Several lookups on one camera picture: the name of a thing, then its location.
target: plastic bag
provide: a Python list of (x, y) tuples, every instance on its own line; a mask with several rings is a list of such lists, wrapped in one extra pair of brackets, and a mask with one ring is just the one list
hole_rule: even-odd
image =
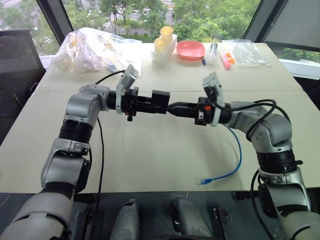
[(49, 68), (83, 74), (125, 70), (132, 64), (140, 72), (141, 43), (93, 28), (80, 28), (68, 33)]
[(238, 67), (268, 67), (267, 60), (260, 54), (255, 44), (248, 39), (222, 40), (233, 55)]

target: pink plate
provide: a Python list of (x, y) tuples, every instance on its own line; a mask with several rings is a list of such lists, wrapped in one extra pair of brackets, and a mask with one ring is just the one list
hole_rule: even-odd
[(205, 56), (205, 47), (198, 41), (180, 41), (176, 45), (176, 51), (185, 60), (199, 60)]

